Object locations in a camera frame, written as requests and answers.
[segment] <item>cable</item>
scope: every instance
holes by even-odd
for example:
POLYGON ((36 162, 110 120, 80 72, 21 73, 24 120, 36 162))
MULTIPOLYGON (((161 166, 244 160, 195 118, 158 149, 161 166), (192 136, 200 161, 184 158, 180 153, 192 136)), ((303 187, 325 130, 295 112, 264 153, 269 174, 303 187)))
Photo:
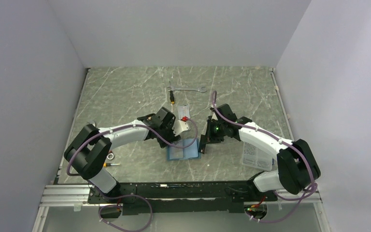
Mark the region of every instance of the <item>cable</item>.
POLYGON ((110 223, 110 222, 106 221, 105 219, 103 219, 101 217, 101 211, 103 209, 105 209, 105 208, 117 208, 117 209, 121 209, 121 206, 119 206, 119 205, 109 204, 109 205, 105 205, 105 206, 101 207, 99 209, 99 218, 100 218, 100 221, 102 221, 102 222, 106 223, 107 225, 109 225, 111 227, 114 227, 114 228, 116 228, 118 230, 124 231, 124 232, 140 232, 140 231, 143 231, 144 229, 146 229, 150 225, 150 223, 151 223, 151 221, 153 219, 153 209, 151 208, 150 202, 146 198, 144 198, 142 196, 139 196, 139 195, 123 195, 123 196, 118 196, 118 197, 108 197, 108 196, 104 195, 104 193, 102 191, 100 191, 100 189, 98 187, 96 187, 95 185, 93 185, 93 187, 96 188, 96 190, 100 193, 100 195, 104 199, 107 199, 107 200, 116 200, 116 199, 122 199, 122 198, 125 198, 125 197, 137 197, 137 198, 140 198, 143 201, 145 201, 147 203, 148 207, 150 208, 150 218, 149 218, 148 222, 146 223, 145 226, 141 227, 138 230, 131 231, 131 230, 123 229, 121 227, 118 227, 118 226, 114 225, 113 223, 110 223))
POLYGON ((116 131, 120 131, 120 130, 123 130, 123 129, 127 129, 127 128, 133 128, 133 127, 141 127, 141 128, 146 128, 148 129, 149 131, 151 131, 152 133, 154 133, 158 138, 160 138, 163 142, 165 142, 167 145, 169 146, 172 146, 172 147, 175 147, 175 148, 186 148, 186 147, 189 147, 191 146, 195 140, 197 139, 198 137, 198 128, 197 128, 197 124, 194 120, 190 119, 190 118, 187 118, 187 117, 183 117, 183 121, 191 121, 191 123, 194 125, 195 129, 196 129, 196 135, 194 136, 194 139, 193 141, 190 142, 190 144, 186 145, 186 146, 177 146, 175 144, 172 144, 170 142, 168 142, 167 140, 165 140, 161 135, 159 135, 159 133, 157 133, 157 131, 155 131, 154 129, 152 129, 151 127, 148 127, 146 125, 141 125, 141 124, 130 124, 130 125, 125 125, 125 126, 121 126, 121 127, 118 127, 118 128, 114 128, 112 130, 106 130, 106 131, 103 131, 101 133, 98 133, 92 137, 90 137, 88 140, 86 140, 82 145, 80 145, 80 147, 75 151, 75 153, 73 154, 73 156, 71 157, 69 163, 68 163, 68 167, 66 168, 66 173, 70 176, 79 176, 79 174, 73 174, 70 172, 70 169, 71 169, 71 164, 73 163, 74 159, 76 158, 77 154, 79 154, 80 151, 82 151, 82 149, 84 147, 86 147, 92 140, 96 139, 97 137, 100 137, 100 136, 103 136, 103 135, 106 135, 106 134, 109 134, 109 133, 113 133, 113 132, 116 132, 116 131))
POLYGON ((227 195, 229 195, 229 193, 227 193, 227 189, 230 189, 230 190, 232 190, 232 191, 234 191, 234 192, 239 192, 239 193, 247 193, 248 191, 241 191, 241 190, 236 190, 236 189, 233 189, 233 188, 231 188, 231 187, 226 187, 225 189, 224 189, 224 191, 225 191, 225 193, 227 194, 227 195))
MULTIPOLYGON (((236 122, 233 122, 231 120, 229 120, 228 118, 224 117, 220 112, 219 110, 217 109, 217 106, 215 105, 216 103, 216 98, 217 98, 217 91, 214 90, 212 93, 211 93, 211 103, 213 105, 213 108, 215 110, 215 112, 223 119, 225 120, 226 122, 230 123, 230 124, 233 124, 233 125, 236 125, 236 126, 239 126, 239 127, 244 127, 244 128, 248 128, 248 129, 252 129, 252 130, 257 130, 255 127, 251 127, 251 126, 247 126, 247 125, 244 125, 244 124, 240 124, 240 123, 236 123, 236 122)), ((259 132, 262 132, 268 136, 270 136, 271 138, 275 139, 276 141, 279 141, 279 138, 276 137, 275 135, 273 135, 272 133, 266 131, 266 130, 263 130, 263 129, 258 129, 259 132)), ((264 223, 274 223, 274 222, 280 222, 280 221, 283 221, 285 220, 286 218, 288 218, 296 209, 297 207, 299 206, 300 202, 311 196, 313 193, 315 193, 317 187, 318 187, 318 184, 315 183, 315 179, 314 179, 314 175, 312 174, 312 171, 311 171, 311 167, 309 166, 309 163, 308 161, 306 160, 305 156, 302 154, 302 152, 300 152, 298 149, 296 149, 293 145, 287 143, 287 142, 284 142, 282 141, 282 144, 284 144, 285 146, 291 148, 292 150, 294 150, 300 157, 301 159, 303 160, 304 164, 305 164, 305 167, 308 171, 308 174, 309 174, 309 178, 311 180, 311 184, 307 187, 307 189, 304 191, 304 193, 302 194, 301 197, 299 198, 284 198, 282 196, 280 196, 276 191, 274 191, 275 195, 277 195, 279 198, 283 199, 283 200, 286 200, 286 201, 298 201, 298 203, 295 205, 295 207, 287 214, 285 215, 284 217, 278 219, 278 220, 275 220, 275 221, 261 221, 261 222, 264 222, 264 223)))
POLYGON ((254 204, 254 205, 252 205, 251 207, 253 207, 253 208, 258 208, 263 202, 264 202, 264 200, 265 200, 265 196, 263 196, 262 198, 261 198, 261 201, 258 203, 258 204, 254 204))

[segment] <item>white label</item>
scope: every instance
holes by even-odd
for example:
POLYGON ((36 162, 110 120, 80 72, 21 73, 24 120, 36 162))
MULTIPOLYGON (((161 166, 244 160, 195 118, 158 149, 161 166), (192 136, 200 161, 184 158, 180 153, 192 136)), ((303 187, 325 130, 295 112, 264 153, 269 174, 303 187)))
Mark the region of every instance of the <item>white label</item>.
POLYGON ((241 163, 253 168, 270 171, 272 169, 272 157, 258 147, 244 143, 241 163))

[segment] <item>metal ring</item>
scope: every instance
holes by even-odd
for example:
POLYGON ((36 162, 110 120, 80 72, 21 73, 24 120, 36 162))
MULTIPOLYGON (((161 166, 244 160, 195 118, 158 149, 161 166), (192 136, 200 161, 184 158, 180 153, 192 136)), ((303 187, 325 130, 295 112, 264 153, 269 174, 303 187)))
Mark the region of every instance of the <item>metal ring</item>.
POLYGON ((107 158, 108 160, 113 160, 113 159, 114 159, 114 154, 113 154, 113 152, 110 152, 110 153, 106 156, 106 158, 107 158))

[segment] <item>black base frame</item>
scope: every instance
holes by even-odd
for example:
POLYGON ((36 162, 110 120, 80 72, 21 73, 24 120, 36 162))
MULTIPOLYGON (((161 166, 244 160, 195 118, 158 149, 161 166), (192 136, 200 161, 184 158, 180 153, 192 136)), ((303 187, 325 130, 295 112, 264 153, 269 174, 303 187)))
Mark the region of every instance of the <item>black base frame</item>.
MULTIPOLYGON (((154 213, 228 211, 243 213, 244 202, 259 202, 264 195, 249 194, 246 181, 120 183, 122 195, 137 194, 150 202, 154 213)), ((95 190, 90 191, 89 204, 116 203, 107 201, 95 190)), ((265 192, 265 201, 277 197, 265 192)), ((124 215, 148 213, 148 205, 141 199, 122 199, 124 215)))

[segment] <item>small tool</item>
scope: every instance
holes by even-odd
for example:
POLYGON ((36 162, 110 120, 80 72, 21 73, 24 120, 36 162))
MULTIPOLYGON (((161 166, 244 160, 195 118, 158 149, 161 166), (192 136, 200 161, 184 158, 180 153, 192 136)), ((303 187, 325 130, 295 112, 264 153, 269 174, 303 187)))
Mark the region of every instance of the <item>small tool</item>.
POLYGON ((110 167, 110 166, 117 166, 120 165, 120 163, 104 163, 103 167, 110 167))
POLYGON ((169 84, 170 84, 170 86, 167 87, 167 88, 169 88, 169 91, 170 91, 170 100, 171 100, 172 91, 176 91, 176 90, 197 91, 197 92, 200 92, 200 93, 207 92, 207 88, 205 86, 199 87, 199 88, 189 88, 189 87, 175 87, 171 84, 171 82, 169 82, 169 84))
POLYGON ((170 101, 171 101, 171 104, 173 105, 175 103, 174 94, 172 93, 172 90, 170 90, 169 92, 170 92, 170 101))

